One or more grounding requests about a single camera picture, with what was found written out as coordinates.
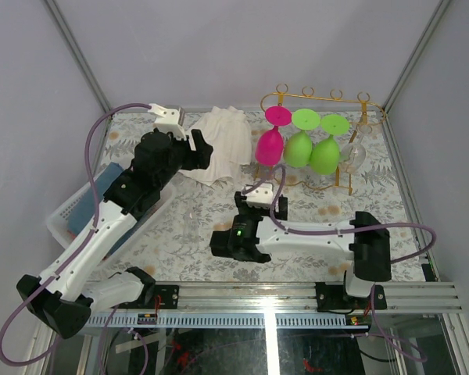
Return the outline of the magenta plastic wine glass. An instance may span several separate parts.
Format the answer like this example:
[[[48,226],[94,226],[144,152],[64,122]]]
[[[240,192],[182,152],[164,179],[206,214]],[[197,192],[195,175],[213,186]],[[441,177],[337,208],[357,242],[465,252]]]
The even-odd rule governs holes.
[[[275,105],[266,110],[265,118],[273,127],[267,130],[258,140],[255,158],[262,165],[274,166],[280,162],[285,147],[279,128],[291,123],[292,113],[283,106]]]

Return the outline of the clear wine glass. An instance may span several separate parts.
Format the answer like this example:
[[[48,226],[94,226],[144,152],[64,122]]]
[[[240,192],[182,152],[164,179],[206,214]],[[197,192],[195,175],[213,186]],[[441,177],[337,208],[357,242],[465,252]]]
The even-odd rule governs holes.
[[[338,168],[343,173],[354,174],[362,165],[367,156],[367,150],[362,145],[365,136],[374,133],[374,123],[359,123],[349,143],[342,149]]]

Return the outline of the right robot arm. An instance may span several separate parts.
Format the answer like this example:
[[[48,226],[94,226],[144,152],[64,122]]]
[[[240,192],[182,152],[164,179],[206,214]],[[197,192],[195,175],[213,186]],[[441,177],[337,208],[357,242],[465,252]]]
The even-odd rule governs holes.
[[[212,255],[251,263],[268,263],[273,254],[286,251],[340,258],[349,263],[341,299],[354,309],[368,300],[375,283],[392,279],[390,234],[376,228],[379,222],[373,215],[357,211],[351,220],[337,223],[291,222],[288,199],[274,198],[272,187],[236,192],[238,215],[231,228],[212,233]]]

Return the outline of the green plastic wine glass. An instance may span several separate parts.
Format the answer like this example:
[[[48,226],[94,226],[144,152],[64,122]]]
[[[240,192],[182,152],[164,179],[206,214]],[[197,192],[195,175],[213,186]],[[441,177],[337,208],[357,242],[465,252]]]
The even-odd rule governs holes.
[[[312,109],[298,109],[292,114],[292,123],[299,132],[287,140],[283,157],[289,166],[301,168],[307,165],[313,151],[313,142],[307,131],[320,125],[320,116]]]
[[[338,114],[326,115],[320,124],[328,137],[316,144],[309,164],[315,173],[329,175],[336,171],[340,159],[340,148],[335,136],[347,134],[350,124],[344,116]]]

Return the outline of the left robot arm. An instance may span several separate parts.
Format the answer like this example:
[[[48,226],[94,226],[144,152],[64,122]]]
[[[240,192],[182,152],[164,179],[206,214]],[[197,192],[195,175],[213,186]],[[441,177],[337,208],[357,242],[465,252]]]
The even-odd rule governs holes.
[[[184,140],[159,130],[145,134],[129,168],[104,193],[93,220],[48,269],[19,280],[16,288],[27,309],[67,339],[94,313],[128,302],[149,307],[155,301],[156,282],[136,266],[93,284],[88,278],[114,245],[145,218],[171,178],[179,170],[207,169],[212,152],[200,130],[192,130]]]

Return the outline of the gold wire wine glass rack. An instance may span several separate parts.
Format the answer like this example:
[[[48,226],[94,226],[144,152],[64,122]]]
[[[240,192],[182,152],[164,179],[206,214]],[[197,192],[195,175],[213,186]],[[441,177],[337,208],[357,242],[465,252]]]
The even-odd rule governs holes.
[[[354,106],[356,109],[356,112],[360,116],[356,119],[353,119],[353,118],[349,118],[341,114],[340,112],[328,111],[325,114],[323,114],[323,113],[318,112],[315,108],[309,107],[309,103],[311,101],[325,102],[328,104],[330,103],[345,104],[347,108],[350,108],[350,106]],[[270,94],[263,96],[260,101],[260,108],[263,110],[264,113],[266,112],[268,108],[270,108],[271,106],[275,106],[275,105],[285,107],[292,114],[298,109],[312,109],[313,111],[317,112],[318,115],[320,116],[320,123],[321,123],[321,120],[326,115],[338,114],[340,116],[344,116],[349,121],[350,128],[347,134],[335,136],[335,140],[337,141],[339,148],[340,148],[340,155],[341,155],[342,149],[349,143],[349,140],[351,139],[353,132],[355,131],[356,126],[359,123],[374,123],[375,124],[374,133],[370,135],[370,136],[374,136],[381,132],[382,124],[386,121],[386,117],[387,117],[384,109],[380,105],[372,102],[370,95],[364,92],[360,92],[357,95],[356,99],[354,100],[344,99],[343,93],[341,91],[337,95],[335,94],[334,91],[331,91],[328,97],[322,98],[322,97],[318,97],[315,95],[315,90],[312,87],[304,87],[302,89],[302,93],[297,95],[289,91],[289,86],[287,84],[279,84],[276,87],[274,92],[271,92]],[[291,122],[289,125],[285,127],[280,127],[279,132],[281,136],[283,137],[283,140],[286,144],[287,140],[293,134],[299,132],[299,130]],[[323,131],[321,124],[316,129],[307,131],[307,133],[313,142],[313,149],[318,142],[328,137],[328,135]],[[286,166],[289,166],[284,161],[283,153],[284,153],[284,150],[282,152],[280,162],[283,162]],[[294,168],[294,169],[302,169],[302,168],[309,167],[313,171],[309,162],[307,163],[306,166],[301,167],[301,168],[294,168],[291,166],[289,167]],[[319,178],[326,178],[327,181],[326,182],[320,181],[317,183],[308,184],[308,182],[304,180],[299,180],[296,182],[296,184],[297,185],[302,184],[306,188],[309,188],[312,191],[326,191],[327,189],[333,189],[333,190],[338,191],[338,190],[344,189],[346,190],[346,193],[348,195],[351,195],[353,193],[353,174],[341,172],[338,166],[337,166],[336,171],[332,174],[329,174],[329,175],[319,175],[317,173],[315,174]]]

